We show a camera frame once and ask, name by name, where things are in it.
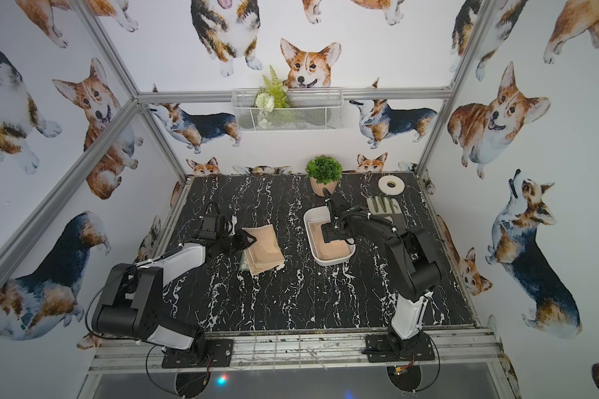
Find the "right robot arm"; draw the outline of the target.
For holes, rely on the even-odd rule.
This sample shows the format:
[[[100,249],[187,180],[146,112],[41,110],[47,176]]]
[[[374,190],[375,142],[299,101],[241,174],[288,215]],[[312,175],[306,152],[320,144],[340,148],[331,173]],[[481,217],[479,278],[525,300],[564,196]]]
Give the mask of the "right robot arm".
[[[388,265],[398,303],[389,333],[401,342],[419,335],[425,309],[441,281],[432,239],[423,229],[408,229],[401,213],[374,214],[351,206],[343,196],[323,190],[330,221],[321,227],[324,242],[366,239]]]

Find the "green bordered white paper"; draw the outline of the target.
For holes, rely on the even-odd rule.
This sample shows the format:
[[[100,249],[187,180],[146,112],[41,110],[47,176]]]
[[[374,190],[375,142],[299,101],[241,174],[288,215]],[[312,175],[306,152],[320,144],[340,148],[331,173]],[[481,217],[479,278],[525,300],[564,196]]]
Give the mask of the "green bordered white paper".
[[[251,263],[248,259],[248,255],[246,254],[246,251],[243,251],[241,253],[241,261],[240,261],[239,271],[240,272],[250,272],[251,271]]]

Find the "artificial fern and flower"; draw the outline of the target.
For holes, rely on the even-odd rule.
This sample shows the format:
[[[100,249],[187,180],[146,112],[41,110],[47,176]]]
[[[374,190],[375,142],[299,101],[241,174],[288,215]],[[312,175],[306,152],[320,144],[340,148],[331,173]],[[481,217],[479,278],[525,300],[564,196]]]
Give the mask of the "artificial fern and flower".
[[[273,126],[282,126],[288,121],[289,114],[285,109],[291,108],[287,95],[288,87],[281,81],[273,67],[269,74],[263,76],[264,86],[258,91],[255,98],[257,110],[257,126],[268,129]]]

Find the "white storage box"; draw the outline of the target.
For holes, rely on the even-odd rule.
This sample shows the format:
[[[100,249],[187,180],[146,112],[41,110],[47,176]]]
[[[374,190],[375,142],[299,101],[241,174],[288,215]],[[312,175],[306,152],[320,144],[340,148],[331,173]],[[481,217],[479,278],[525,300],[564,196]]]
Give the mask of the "white storage box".
[[[329,209],[326,206],[308,209],[304,213],[304,227],[309,240],[310,252],[317,264],[329,267],[348,262],[356,246],[339,239],[332,228]]]

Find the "white tape roll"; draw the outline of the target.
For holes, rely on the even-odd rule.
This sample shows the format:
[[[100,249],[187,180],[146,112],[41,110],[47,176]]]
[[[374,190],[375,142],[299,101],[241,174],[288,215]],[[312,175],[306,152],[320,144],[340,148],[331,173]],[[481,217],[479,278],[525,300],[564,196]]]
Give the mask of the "white tape roll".
[[[399,176],[382,176],[378,181],[378,188],[387,196],[399,196],[405,190],[405,182]]]

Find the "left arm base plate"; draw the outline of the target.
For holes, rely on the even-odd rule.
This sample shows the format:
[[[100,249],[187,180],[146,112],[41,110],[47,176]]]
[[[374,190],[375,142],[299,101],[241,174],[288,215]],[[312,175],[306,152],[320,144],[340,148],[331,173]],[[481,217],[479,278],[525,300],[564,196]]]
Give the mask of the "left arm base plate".
[[[199,340],[186,350],[167,348],[161,367],[182,369],[191,367],[229,367],[235,341],[232,339]]]

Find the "tan paper in box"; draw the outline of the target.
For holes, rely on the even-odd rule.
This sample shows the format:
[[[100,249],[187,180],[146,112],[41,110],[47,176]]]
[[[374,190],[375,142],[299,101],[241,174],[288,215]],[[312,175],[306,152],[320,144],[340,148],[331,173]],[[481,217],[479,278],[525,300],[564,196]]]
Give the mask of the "tan paper in box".
[[[350,255],[349,246],[343,240],[335,240],[326,243],[322,227],[326,224],[323,222],[313,222],[309,224],[309,232],[314,242],[317,258],[321,261],[333,261],[343,259]]]

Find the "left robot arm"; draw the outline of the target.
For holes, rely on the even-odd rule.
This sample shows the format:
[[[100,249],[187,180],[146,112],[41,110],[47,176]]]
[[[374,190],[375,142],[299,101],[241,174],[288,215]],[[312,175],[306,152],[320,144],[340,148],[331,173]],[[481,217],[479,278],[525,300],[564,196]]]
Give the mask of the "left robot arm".
[[[161,310],[163,289],[193,269],[257,242],[236,217],[207,214],[195,220],[191,238],[176,249],[136,264],[114,266],[99,294],[91,331],[104,339],[133,339],[180,351],[204,347],[204,332]]]

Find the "potted green plant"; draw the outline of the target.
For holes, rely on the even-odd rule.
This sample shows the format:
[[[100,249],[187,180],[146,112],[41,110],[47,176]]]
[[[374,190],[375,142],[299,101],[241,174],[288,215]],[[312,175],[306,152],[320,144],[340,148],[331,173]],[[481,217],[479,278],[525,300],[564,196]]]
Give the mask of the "potted green plant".
[[[324,190],[333,194],[343,174],[339,161],[331,156],[316,156],[310,160],[305,168],[309,182],[314,193],[324,197]]]

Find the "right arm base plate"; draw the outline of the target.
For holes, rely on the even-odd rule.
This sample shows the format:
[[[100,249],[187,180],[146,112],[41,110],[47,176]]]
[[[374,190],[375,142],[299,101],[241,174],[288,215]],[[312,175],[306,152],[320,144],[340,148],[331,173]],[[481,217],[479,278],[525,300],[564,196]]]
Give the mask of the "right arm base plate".
[[[436,350],[433,341],[425,332],[410,339],[400,339],[395,333],[367,335],[362,354],[371,363],[434,361]]]

